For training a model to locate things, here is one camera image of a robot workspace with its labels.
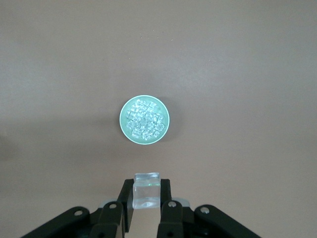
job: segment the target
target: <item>silver screw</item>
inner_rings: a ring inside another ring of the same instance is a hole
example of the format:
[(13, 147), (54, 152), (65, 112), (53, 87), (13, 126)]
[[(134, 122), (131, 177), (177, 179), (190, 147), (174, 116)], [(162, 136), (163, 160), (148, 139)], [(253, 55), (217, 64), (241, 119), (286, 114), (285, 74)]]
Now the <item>silver screw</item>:
[(209, 209), (208, 209), (207, 207), (202, 207), (202, 208), (200, 209), (200, 211), (201, 211), (202, 213), (204, 213), (204, 214), (208, 214), (208, 213), (209, 213)]
[(82, 210), (78, 210), (78, 211), (74, 212), (74, 215), (75, 215), (75, 216), (80, 216), (80, 215), (82, 215), (82, 214), (83, 214), (83, 211), (82, 211)]
[(176, 202), (171, 201), (171, 202), (168, 203), (168, 206), (169, 207), (176, 207)]
[(114, 203), (109, 206), (110, 209), (114, 209), (116, 207), (117, 207), (117, 204), (114, 204)]

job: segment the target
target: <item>bowl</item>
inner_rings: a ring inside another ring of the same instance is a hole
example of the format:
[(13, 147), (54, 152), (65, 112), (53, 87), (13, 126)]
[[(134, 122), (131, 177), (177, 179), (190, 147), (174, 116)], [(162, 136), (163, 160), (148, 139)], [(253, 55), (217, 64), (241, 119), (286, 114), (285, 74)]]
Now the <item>bowl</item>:
[[(131, 109), (132, 105), (134, 105), (134, 103), (137, 101), (137, 99), (140, 99), (140, 100), (146, 101), (146, 102), (156, 103), (157, 108), (155, 110), (155, 113), (159, 113), (159, 114), (164, 116), (162, 123), (165, 125), (165, 127), (160, 132), (158, 137), (156, 137), (156, 138), (152, 137), (152, 138), (148, 139), (147, 141), (145, 141), (141, 136), (139, 138), (133, 137), (132, 136), (132, 129), (129, 129), (126, 126), (128, 121), (129, 121), (129, 119), (126, 117), (126, 113), (127, 113), (127, 111), (129, 111)], [(123, 108), (121, 109), (119, 122), (120, 122), (120, 127), (121, 127), (123, 134), (129, 140), (133, 141), (134, 143), (140, 144), (140, 145), (150, 145), (150, 144), (153, 144), (155, 142), (158, 142), (159, 140), (161, 140), (165, 136), (165, 134), (168, 130), (168, 127), (169, 127), (169, 114), (168, 114), (168, 110), (167, 110), (166, 106), (164, 105), (164, 103), (162, 103), (158, 98), (153, 97), (153, 96), (149, 96), (149, 95), (140, 95), (140, 96), (136, 96), (134, 98), (131, 98), (128, 102), (126, 102), (126, 104), (124, 104)]]

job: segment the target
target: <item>gray surface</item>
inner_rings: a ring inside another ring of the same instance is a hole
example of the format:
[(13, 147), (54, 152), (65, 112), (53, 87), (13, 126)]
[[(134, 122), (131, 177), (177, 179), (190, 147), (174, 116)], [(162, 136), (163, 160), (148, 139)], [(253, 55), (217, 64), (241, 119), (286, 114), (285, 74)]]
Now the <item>gray surface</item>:
[[(94, 211), (139, 172), (268, 238), (317, 237), (317, 2), (0, 1), (0, 231)], [(165, 138), (118, 115), (160, 98)], [(158, 210), (128, 238), (155, 237)]]

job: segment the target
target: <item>large transparent cube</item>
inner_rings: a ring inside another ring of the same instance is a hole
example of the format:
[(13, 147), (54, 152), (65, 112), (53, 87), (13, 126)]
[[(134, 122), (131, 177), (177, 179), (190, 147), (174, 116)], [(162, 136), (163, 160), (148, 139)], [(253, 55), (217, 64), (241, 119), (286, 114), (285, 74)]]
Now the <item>large transparent cube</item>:
[(133, 184), (133, 208), (157, 208), (160, 206), (159, 173), (135, 174)]

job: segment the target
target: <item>beige tabletop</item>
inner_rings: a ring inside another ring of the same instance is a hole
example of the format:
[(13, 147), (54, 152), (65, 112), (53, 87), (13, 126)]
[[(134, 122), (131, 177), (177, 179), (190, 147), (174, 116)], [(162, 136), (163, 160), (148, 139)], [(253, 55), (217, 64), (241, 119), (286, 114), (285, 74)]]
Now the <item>beige tabletop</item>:
[[(0, 0), (0, 236), (160, 172), (265, 238), (317, 237), (315, 0)], [(161, 99), (165, 137), (119, 126)], [(158, 209), (127, 238), (156, 237)]]

